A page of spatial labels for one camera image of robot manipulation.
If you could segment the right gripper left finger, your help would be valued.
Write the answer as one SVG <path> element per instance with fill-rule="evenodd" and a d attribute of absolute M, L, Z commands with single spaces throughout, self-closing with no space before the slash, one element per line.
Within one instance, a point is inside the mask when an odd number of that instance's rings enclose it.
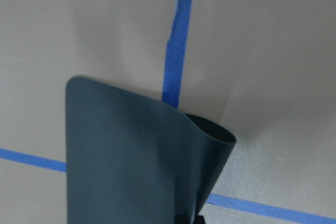
<path fill-rule="evenodd" d="M 188 224 L 188 216 L 187 215 L 176 215 L 174 217 L 175 224 Z"/>

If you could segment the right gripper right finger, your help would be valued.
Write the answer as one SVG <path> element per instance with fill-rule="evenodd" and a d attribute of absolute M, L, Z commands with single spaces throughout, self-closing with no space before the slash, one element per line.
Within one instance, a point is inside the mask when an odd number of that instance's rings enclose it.
<path fill-rule="evenodd" d="M 195 217 L 195 224 L 205 224 L 205 218 L 202 215 Z"/>

